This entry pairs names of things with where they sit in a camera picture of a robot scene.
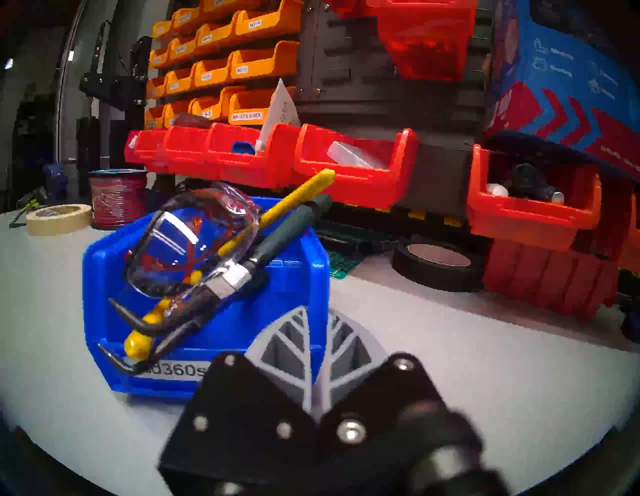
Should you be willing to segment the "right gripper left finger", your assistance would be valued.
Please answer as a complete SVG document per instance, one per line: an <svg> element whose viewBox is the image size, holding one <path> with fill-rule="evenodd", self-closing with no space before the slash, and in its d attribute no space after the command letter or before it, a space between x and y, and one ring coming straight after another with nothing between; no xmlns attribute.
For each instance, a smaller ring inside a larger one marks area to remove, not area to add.
<svg viewBox="0 0 640 496"><path fill-rule="evenodd" d="M312 410L310 339L307 308L298 306L267 325L244 354L305 412Z"/></svg>

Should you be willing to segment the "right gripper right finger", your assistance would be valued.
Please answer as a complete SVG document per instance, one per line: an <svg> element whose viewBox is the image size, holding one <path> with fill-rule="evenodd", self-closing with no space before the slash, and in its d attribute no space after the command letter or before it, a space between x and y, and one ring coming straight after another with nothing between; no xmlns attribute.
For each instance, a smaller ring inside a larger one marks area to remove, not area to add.
<svg viewBox="0 0 640 496"><path fill-rule="evenodd" d="M318 373L318 416L327 414L389 356L371 331L329 309L324 358Z"/></svg>

